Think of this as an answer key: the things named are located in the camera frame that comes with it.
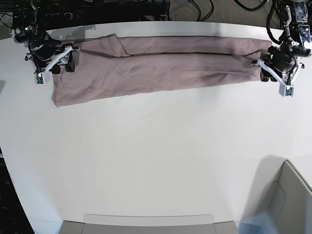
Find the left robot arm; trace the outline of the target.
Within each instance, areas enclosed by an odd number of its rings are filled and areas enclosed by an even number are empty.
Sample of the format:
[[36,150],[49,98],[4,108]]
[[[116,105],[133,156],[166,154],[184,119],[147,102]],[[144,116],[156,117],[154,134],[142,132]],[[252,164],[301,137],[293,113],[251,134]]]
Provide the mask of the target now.
[[[280,19],[283,33],[275,39],[270,30],[271,19],[276,13]],[[290,85],[298,69],[303,68],[300,58],[312,55],[312,36],[308,22],[308,7],[303,0],[274,0],[267,17],[266,29],[269,38],[278,47],[271,46],[261,56],[264,65],[272,69],[261,69],[263,82],[281,81]]]

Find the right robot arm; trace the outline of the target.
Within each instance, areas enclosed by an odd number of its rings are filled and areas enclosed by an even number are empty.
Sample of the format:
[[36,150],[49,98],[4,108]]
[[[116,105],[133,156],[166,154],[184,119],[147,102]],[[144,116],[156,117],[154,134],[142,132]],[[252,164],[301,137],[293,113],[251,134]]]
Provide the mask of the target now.
[[13,11],[12,36],[17,43],[23,43],[29,50],[25,60],[32,61],[35,75],[43,72],[59,74],[75,71],[73,53],[78,50],[71,43],[53,39],[45,29],[44,5],[42,0],[23,0],[16,3]]

